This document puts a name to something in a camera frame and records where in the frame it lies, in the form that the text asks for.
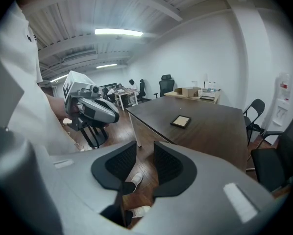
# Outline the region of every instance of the ceiling light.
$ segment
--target ceiling light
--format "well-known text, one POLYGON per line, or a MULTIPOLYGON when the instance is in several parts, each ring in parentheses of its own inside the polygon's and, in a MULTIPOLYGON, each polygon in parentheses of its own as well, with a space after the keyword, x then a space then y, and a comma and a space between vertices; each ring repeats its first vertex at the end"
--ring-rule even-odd
POLYGON ((101 65, 101 66, 97 66, 97 69, 99 68, 104 68, 104 67, 110 67, 110 66, 116 66, 117 64, 112 64, 112 65, 101 65))
POLYGON ((143 32, 134 31, 134 30, 127 30, 127 29, 95 29, 95 34, 117 34, 117 35, 130 35, 141 37, 143 32))
POLYGON ((53 80, 51 81, 51 83, 52 83, 52 82, 55 82, 56 80, 59 80, 59 79, 61 79, 61 78, 67 77, 67 76, 68 76, 68 74, 67 74, 67 75, 64 75, 64 76, 60 76, 60 77, 58 77, 58 78, 56 78, 56 79, 53 79, 53 80))

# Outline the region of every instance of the wooden table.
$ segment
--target wooden table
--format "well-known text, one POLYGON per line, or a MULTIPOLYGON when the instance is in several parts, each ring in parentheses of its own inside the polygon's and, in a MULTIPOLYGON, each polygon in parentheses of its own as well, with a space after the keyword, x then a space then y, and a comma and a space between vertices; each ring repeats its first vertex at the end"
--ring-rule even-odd
POLYGON ((220 157, 245 171, 247 136, 241 109, 164 96, 127 108, 137 140, 167 141, 220 157), (173 125, 178 115, 191 117, 182 129, 173 125))
POLYGON ((122 110, 124 111, 124 108, 123 108, 123 104, 122 104, 122 95, 126 95, 126 94, 131 94, 131 93, 134 93, 135 94, 135 98, 136 98, 136 105, 138 105, 138 100, 137 100, 137 92, 136 92, 136 89, 132 89, 132 90, 126 90, 124 92, 121 92, 121 93, 115 93, 115 100, 116 100, 116 103, 117 103, 117 106, 119 105, 118 103, 118 99, 117 99, 117 96, 119 97, 120 101, 121 101, 121 105, 122 105, 122 110))
POLYGON ((203 102, 214 103, 214 104, 218 104, 219 100, 220 100, 220 92, 215 92, 215 98, 214 98, 213 101, 212 100, 201 99, 200 96, 186 97, 186 96, 184 96, 182 94, 178 94, 177 92, 167 92, 164 95, 165 96, 172 96, 172 97, 179 97, 179 98, 184 98, 184 99, 203 101, 203 102))

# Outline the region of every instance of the black office chair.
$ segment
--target black office chair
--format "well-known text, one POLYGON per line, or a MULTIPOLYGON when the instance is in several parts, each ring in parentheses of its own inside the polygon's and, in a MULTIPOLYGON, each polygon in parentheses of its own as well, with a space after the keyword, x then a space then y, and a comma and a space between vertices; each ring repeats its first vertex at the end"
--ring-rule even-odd
POLYGON ((256 99, 256 100, 254 100, 250 104, 250 106, 244 112, 244 114, 245 114, 245 116, 244 116, 244 122, 245 122, 245 128, 246 128, 247 135, 248 135, 248 145, 250 143, 252 131, 253 131, 253 128, 254 128, 254 122, 263 113, 264 109, 265 109, 265 103, 262 100, 260 100, 260 99, 256 99), (248 110, 250 109, 250 107, 252 107, 253 109, 255 109, 256 112, 257 112, 257 114, 258 114, 258 116, 252 122, 251 122, 251 120, 247 116, 248 110))
POLYGON ((175 80, 172 80, 171 75, 163 75, 160 81, 160 96, 164 96, 167 92, 172 92, 175 80))
POLYGON ((102 89, 102 92, 103 92, 102 98, 105 99, 105 100, 108 100, 107 99, 108 89, 105 87, 105 88, 102 89))
POLYGON ((293 177, 293 119, 284 132, 266 131, 262 141, 255 150, 251 151, 258 182, 267 190, 274 191, 283 187, 293 177), (277 148, 259 149, 263 140, 271 135, 278 135, 277 148))
POLYGON ((139 95, 137 96, 138 101, 143 102, 143 97, 146 96, 145 93, 145 82, 143 81, 143 79, 140 80, 140 92, 139 95))

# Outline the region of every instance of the white shoe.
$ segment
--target white shoe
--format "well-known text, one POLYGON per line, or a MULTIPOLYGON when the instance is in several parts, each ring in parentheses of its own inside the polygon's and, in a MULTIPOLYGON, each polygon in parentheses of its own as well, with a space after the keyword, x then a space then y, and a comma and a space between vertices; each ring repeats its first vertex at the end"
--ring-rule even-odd
POLYGON ((131 209, 130 211, 133 213, 132 218, 143 217, 150 209, 151 206, 141 206, 135 209, 131 209))
POLYGON ((136 191, 136 188, 137 188, 138 184, 141 183, 142 179, 143 179, 143 174, 141 172, 138 172, 136 175, 133 176, 131 182, 133 182, 136 186, 133 193, 136 191))

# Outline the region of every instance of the office room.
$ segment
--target office room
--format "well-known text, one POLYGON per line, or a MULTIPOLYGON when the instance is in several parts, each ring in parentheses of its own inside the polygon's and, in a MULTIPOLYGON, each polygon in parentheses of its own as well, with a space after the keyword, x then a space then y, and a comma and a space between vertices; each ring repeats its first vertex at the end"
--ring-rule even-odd
POLYGON ((15 229, 259 234, 280 229, 278 217, 288 224, 287 5, 6 0, 0 201, 15 229))

